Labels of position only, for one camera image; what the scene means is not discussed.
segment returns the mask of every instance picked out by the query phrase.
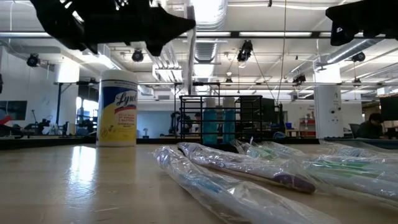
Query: cable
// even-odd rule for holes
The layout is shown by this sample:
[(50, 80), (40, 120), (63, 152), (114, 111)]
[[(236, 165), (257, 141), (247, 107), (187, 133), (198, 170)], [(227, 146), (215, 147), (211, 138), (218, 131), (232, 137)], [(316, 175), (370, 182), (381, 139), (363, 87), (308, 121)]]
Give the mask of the cable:
[(238, 63), (238, 93), (241, 93), (241, 87), (240, 87), (240, 83), (241, 82), (241, 76), (239, 74), (239, 63)]
[(7, 43), (7, 42), (4, 41), (4, 40), (0, 40), (0, 42), (5, 43), (5, 44), (8, 46), (8, 48), (11, 49), (15, 54), (18, 54), (18, 55), (21, 56), (23, 59), (27, 59), (27, 57), (26, 57), (25, 55), (22, 55), (22, 54), (18, 53), (16, 50), (14, 50), (14, 49), (11, 47), (11, 44)]
[(280, 88), (282, 85), (282, 79), (284, 77), (284, 59), (285, 59), (285, 44), (286, 44), (286, 17), (287, 17), (287, 0), (285, 0), (285, 18), (284, 18), (284, 45), (282, 48), (282, 68), (280, 69), (280, 82), (279, 82), (279, 89), (278, 89), (278, 97), (276, 99), (276, 103), (279, 104), (279, 95), (280, 95)]
[(275, 100), (275, 97), (274, 97), (274, 94), (272, 94), (272, 90), (271, 90), (271, 88), (269, 87), (268, 82), (267, 82), (267, 80), (266, 80), (264, 74), (262, 73), (260, 64), (258, 63), (258, 60), (257, 60), (257, 57), (256, 57), (256, 53), (254, 53), (254, 50), (253, 50), (253, 56), (254, 56), (254, 59), (256, 59), (257, 66), (259, 67), (261, 76), (262, 76), (262, 78), (264, 79), (264, 83), (267, 85), (267, 88), (268, 88), (269, 92), (271, 93), (272, 98), (274, 99), (274, 101), (276, 101), (276, 100)]
[(234, 58), (232, 58), (232, 61), (230, 61), (231, 63), (229, 64), (229, 67), (228, 67), (226, 72), (229, 72), (229, 70), (231, 69), (231, 66), (234, 63), (234, 60), (235, 60), (237, 55), (238, 55), (238, 51), (236, 51)]

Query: man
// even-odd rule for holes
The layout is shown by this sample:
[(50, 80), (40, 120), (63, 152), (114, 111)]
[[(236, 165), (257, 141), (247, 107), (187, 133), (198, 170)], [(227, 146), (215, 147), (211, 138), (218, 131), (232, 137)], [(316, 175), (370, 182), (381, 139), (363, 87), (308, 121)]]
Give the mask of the man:
[(380, 113), (373, 113), (369, 117), (369, 121), (363, 122), (356, 132), (358, 138), (367, 139), (387, 139), (383, 135), (383, 118)]

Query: table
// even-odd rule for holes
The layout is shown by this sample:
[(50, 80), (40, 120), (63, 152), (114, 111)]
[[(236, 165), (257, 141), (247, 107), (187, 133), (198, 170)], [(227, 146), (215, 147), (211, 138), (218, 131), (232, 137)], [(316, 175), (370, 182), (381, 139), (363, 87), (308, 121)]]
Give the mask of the table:
[[(0, 151), (2, 223), (223, 223), (159, 168), (151, 154), (158, 147), (87, 144)], [(319, 146), (292, 147), (308, 152)], [(258, 184), (342, 224), (398, 223), (397, 211)]]

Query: disinfecting wipes canister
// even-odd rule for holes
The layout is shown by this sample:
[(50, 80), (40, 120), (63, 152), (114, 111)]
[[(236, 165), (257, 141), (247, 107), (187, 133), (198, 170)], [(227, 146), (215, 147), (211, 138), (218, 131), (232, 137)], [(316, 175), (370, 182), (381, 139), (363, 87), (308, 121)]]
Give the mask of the disinfecting wipes canister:
[(137, 77), (125, 70), (107, 70), (99, 84), (97, 146), (135, 146)]

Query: pillar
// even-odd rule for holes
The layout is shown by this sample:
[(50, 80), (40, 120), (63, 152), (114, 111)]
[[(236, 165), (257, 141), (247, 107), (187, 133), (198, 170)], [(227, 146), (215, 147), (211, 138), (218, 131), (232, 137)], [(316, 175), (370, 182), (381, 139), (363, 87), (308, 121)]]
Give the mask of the pillar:
[[(316, 83), (341, 83), (340, 66), (328, 65), (315, 70)], [(341, 88), (339, 85), (317, 85), (314, 89), (315, 125), (317, 138), (343, 137), (343, 114), (341, 112)]]

